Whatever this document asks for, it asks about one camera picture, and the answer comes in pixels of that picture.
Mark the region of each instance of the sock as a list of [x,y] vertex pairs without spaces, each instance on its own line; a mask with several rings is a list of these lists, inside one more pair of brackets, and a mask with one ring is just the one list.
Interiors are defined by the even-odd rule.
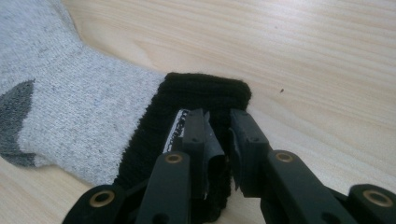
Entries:
[[[230,108],[248,106],[242,81],[164,76],[91,49],[60,0],[2,1],[0,30],[0,155],[16,165],[56,164],[128,189],[149,178],[179,109],[209,111],[227,149]],[[230,194],[225,161],[209,169],[193,223],[215,220]]]

